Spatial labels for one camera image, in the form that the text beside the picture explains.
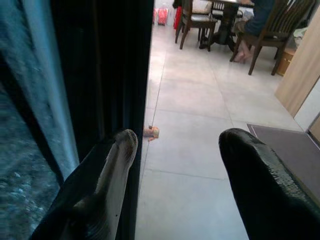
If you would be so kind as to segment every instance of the wooden door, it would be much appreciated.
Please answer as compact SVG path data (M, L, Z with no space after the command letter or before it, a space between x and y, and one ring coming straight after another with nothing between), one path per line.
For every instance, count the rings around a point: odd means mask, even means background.
M311 126L310 133L320 143L320 115L318 116L318 118L315 120L315 122Z
M295 117L320 76L320 7L276 90L275 96Z

